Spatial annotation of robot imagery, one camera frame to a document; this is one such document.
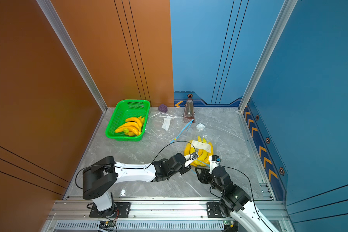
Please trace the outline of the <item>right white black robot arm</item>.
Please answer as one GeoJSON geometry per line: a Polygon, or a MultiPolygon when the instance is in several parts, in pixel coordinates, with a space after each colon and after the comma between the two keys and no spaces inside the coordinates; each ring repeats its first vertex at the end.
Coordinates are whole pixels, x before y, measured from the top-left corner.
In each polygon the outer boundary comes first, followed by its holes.
{"type": "Polygon", "coordinates": [[[225,167],[195,169],[198,180],[221,193],[219,209],[223,216],[232,217],[248,232],[277,232],[278,229],[260,212],[241,187],[231,181],[225,167]]]}

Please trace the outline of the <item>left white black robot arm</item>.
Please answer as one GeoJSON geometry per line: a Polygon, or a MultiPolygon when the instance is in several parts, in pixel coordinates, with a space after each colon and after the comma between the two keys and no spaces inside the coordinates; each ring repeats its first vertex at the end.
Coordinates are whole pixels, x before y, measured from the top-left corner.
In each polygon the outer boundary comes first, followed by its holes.
{"type": "Polygon", "coordinates": [[[118,211],[109,189],[113,184],[130,181],[161,182],[175,174],[184,174],[197,158],[196,153],[175,154],[169,159],[153,161],[149,164],[135,165],[117,162],[108,156],[85,168],[83,175],[83,199],[92,200],[87,205],[91,218],[115,216],[118,211]]]}

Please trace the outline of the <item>clear zip-top bag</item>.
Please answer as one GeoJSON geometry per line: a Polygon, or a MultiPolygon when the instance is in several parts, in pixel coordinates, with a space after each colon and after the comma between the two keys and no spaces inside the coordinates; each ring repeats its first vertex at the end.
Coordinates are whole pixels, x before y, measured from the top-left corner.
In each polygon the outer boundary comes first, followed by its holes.
{"type": "MultiPolygon", "coordinates": [[[[201,149],[205,149],[205,150],[207,150],[207,151],[210,150],[210,145],[199,143],[199,142],[197,141],[197,138],[195,138],[194,140],[189,140],[189,141],[187,141],[186,144],[191,144],[192,147],[198,147],[198,148],[201,148],[201,149]]],[[[206,166],[206,167],[197,166],[197,167],[209,169],[209,166],[206,166]]]]}
{"type": "Polygon", "coordinates": [[[191,130],[193,119],[174,114],[152,112],[148,117],[146,132],[160,141],[168,143],[183,140],[191,130]]]}

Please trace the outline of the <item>yellow banana bunch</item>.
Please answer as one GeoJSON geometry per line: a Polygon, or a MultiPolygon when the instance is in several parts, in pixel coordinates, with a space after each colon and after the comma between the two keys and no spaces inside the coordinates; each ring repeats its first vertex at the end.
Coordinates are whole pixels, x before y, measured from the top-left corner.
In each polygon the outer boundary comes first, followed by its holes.
{"type": "Polygon", "coordinates": [[[126,136],[134,137],[139,136],[143,132],[143,126],[145,123],[143,117],[132,117],[125,120],[125,123],[119,126],[114,132],[124,133],[126,136]]]}
{"type": "Polygon", "coordinates": [[[193,167],[201,166],[206,167],[210,166],[209,158],[214,154],[213,145],[211,142],[206,141],[205,138],[197,136],[197,141],[202,144],[210,145],[210,150],[201,149],[198,147],[192,147],[191,144],[187,144],[184,150],[184,156],[189,157],[190,154],[197,152],[198,158],[194,160],[190,165],[193,167]]]}

